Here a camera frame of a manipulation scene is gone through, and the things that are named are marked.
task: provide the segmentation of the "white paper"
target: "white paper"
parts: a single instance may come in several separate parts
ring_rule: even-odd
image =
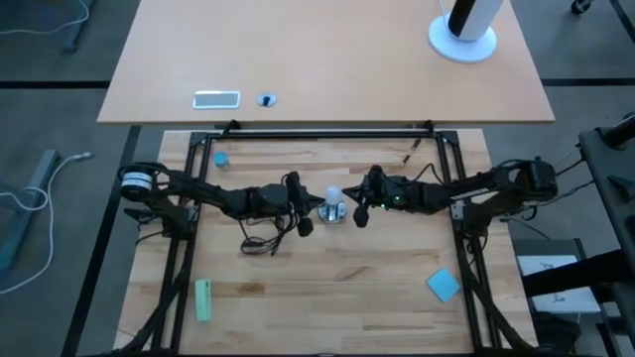
[[[573,255],[519,256],[518,265],[523,276],[577,262]],[[590,288],[578,288],[556,294],[532,297],[536,311],[553,313],[599,312],[599,305]]]

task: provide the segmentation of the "blue square block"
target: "blue square block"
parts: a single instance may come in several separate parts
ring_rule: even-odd
[[[446,268],[429,278],[428,286],[442,302],[448,302],[460,290],[460,285]]]

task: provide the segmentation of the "floor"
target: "floor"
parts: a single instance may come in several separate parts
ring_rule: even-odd
[[[619,0],[630,21],[635,1]],[[109,80],[125,43],[138,0],[96,1],[74,55],[61,54],[67,33],[0,36],[0,81]],[[609,0],[597,0],[582,17],[570,13],[570,0],[513,0],[541,78],[635,77],[635,46]],[[0,28],[43,28],[74,19],[74,0],[0,1]],[[576,143],[580,130],[611,125],[635,110],[635,86],[546,87],[556,113],[553,125],[500,125],[485,128],[494,163],[541,156],[556,161]],[[128,128],[96,125],[105,90],[0,90],[0,179],[28,181],[44,149],[63,156],[90,151],[90,161],[71,164],[53,189],[56,251],[49,270],[18,291],[0,296],[0,354],[55,356],[65,334],[94,245],[113,174]],[[144,128],[135,160],[154,160],[164,128]],[[561,187],[589,180],[580,166]],[[578,237],[588,255],[609,251],[617,242],[593,187],[544,208],[532,224],[554,239]],[[48,254],[48,214],[38,214],[14,269],[0,275],[0,290],[42,267]],[[541,239],[510,223],[514,239]],[[136,226],[121,214],[115,221],[93,309],[81,339],[80,355],[109,349],[134,254]],[[582,320],[578,352],[605,355],[592,321]],[[628,342],[624,355],[635,355]]]

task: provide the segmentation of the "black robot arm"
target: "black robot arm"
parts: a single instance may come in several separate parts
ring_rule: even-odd
[[[159,174],[164,174],[169,180],[159,182]],[[169,170],[158,163],[135,163],[123,167],[120,177],[122,195],[128,200],[144,203],[154,215],[162,218],[164,231],[175,234],[188,232],[191,212],[173,204],[171,196],[215,206],[238,221],[294,215],[299,220],[298,230],[303,237],[313,231],[307,216],[323,202],[323,198],[307,192],[296,172],[285,175],[281,183],[233,190]]]
[[[435,214],[467,198],[496,192],[482,203],[467,202],[460,206],[459,215],[465,225],[480,235],[493,217],[514,212],[527,201],[552,199],[558,194],[558,187],[556,173],[550,164],[540,160],[513,160],[487,173],[452,183],[389,177],[381,167],[373,166],[360,185],[345,188],[343,192],[359,205],[353,214],[358,227],[366,226],[369,207]]]

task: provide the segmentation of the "light wood desk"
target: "light wood desk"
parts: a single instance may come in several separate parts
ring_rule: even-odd
[[[159,160],[182,170],[189,134],[167,132]],[[459,131],[459,138],[467,174],[488,170],[482,132]],[[360,183],[372,164],[408,177],[427,163],[438,165],[435,142],[424,140],[400,168],[411,145],[405,139],[222,141],[214,143],[214,150],[228,152],[231,166],[228,171],[210,166],[207,181],[238,188],[277,182],[283,174],[299,171],[301,182],[320,195],[330,184]],[[434,178],[426,173],[421,180]],[[352,210],[353,202],[347,202]],[[426,285],[443,267],[458,278],[448,213],[369,213],[368,227],[359,229],[350,213],[343,224],[324,225],[313,212],[311,236],[300,238],[294,230],[275,257],[252,257],[239,252],[243,238],[237,223],[204,206],[191,280],[211,279],[213,318],[196,322],[190,292],[181,353],[472,352],[463,295],[443,304]],[[142,234],[157,230],[161,228],[147,227]],[[248,230],[263,237],[273,233],[265,224]],[[162,237],[138,246],[115,347],[129,341],[126,333],[136,333],[157,305],[168,246]],[[506,225],[490,226],[484,253],[495,303],[520,335],[535,344]],[[481,331],[486,334],[484,323]]]
[[[438,0],[144,0],[98,121],[554,121],[509,0],[492,25],[498,49],[479,64],[430,47],[441,12]],[[240,108],[193,110],[200,90],[239,90]],[[266,91],[274,107],[257,104]]]

